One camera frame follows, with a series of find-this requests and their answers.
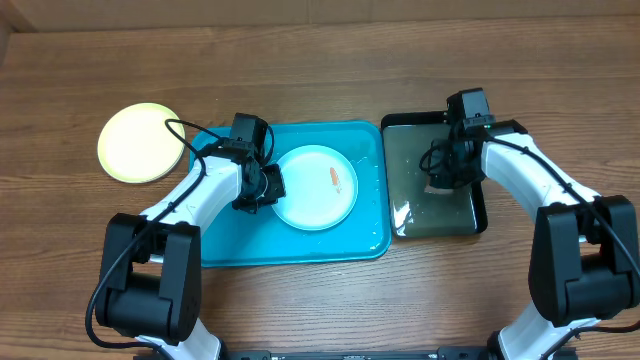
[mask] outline wood grain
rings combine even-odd
[[[146,185],[110,179],[96,143],[119,109],[159,102],[204,126],[237,111],[379,124],[483,86],[570,175],[638,204],[639,33],[640,17],[596,17],[13,35],[0,71],[1,356],[130,356],[82,325],[104,228],[158,201],[187,164]],[[533,231],[509,194],[484,189],[481,236],[395,241],[368,262],[204,270],[202,319],[235,350],[483,344],[529,301]],[[583,359],[640,352],[640,334],[583,339]]]
[[[640,15],[637,0],[0,0],[20,32]]]
[[[0,12],[0,66],[4,62],[4,54],[9,46],[9,36],[11,35],[11,26],[7,19]]]

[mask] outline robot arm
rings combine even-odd
[[[585,200],[593,202],[599,194],[584,187],[549,160],[535,145],[528,134],[510,133],[496,136],[542,157],[554,170]],[[489,178],[504,187],[525,209],[535,223],[538,208],[553,203],[574,205],[578,202],[551,177],[533,158],[505,145],[488,142],[482,146],[482,171]]]
[[[459,92],[447,102],[449,138],[434,141],[423,157],[431,185],[456,188],[488,177],[509,191],[536,224],[529,269],[532,301],[513,324],[492,336],[489,349],[503,360],[539,360],[572,329],[637,306],[640,282],[631,264],[584,204],[522,149],[591,203],[638,263],[631,203],[622,196],[602,198],[577,183],[542,154],[517,122],[497,123],[482,89]],[[585,240],[600,245],[600,253],[581,256],[579,242]]]
[[[220,341],[198,319],[201,298],[200,234],[229,203],[234,209],[256,213],[284,196],[278,165],[264,156],[267,123],[258,117],[236,114],[229,138],[198,151],[196,161],[178,186],[141,215],[117,214],[107,226],[101,280],[115,260],[125,254],[106,289],[99,293],[96,318],[102,326],[163,347],[174,359],[217,359]],[[148,224],[168,205],[200,181],[174,211]],[[147,235],[137,248],[125,249],[141,229]],[[162,275],[133,271],[132,263],[163,263]]]

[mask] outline wooden table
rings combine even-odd
[[[105,225],[164,197],[187,163],[146,185],[109,178],[96,143],[119,109],[158,102],[204,126],[237,111],[379,124],[483,86],[493,112],[570,175],[640,204],[639,34],[640,18],[610,17],[12,36],[0,69],[0,357],[131,356],[83,327]],[[376,261],[203,270],[201,317],[232,350],[483,344],[529,301],[533,234],[508,193],[484,190],[481,236],[396,240]],[[583,359],[640,353],[640,334],[583,339]]]

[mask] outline round plate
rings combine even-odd
[[[293,149],[278,160],[286,196],[273,205],[287,224],[302,230],[330,228],[349,215],[358,179],[339,152],[320,145]]]
[[[120,110],[104,126],[98,139],[98,159],[113,178],[144,183],[168,173],[180,160],[184,144],[164,125],[178,119],[168,108],[152,103]],[[182,124],[171,127],[184,137]]]

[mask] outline blue tray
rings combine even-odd
[[[340,224],[322,231],[303,231],[285,224],[273,209],[256,215],[236,211],[229,204],[202,235],[202,266],[253,266],[375,259],[391,244],[389,199],[382,137],[366,121],[273,125],[273,162],[304,145],[324,145],[342,153],[358,176],[358,198]],[[212,128],[228,136],[230,128]],[[193,146],[212,142],[200,132]],[[271,146],[267,136],[265,147]],[[189,169],[193,166],[191,154]]]

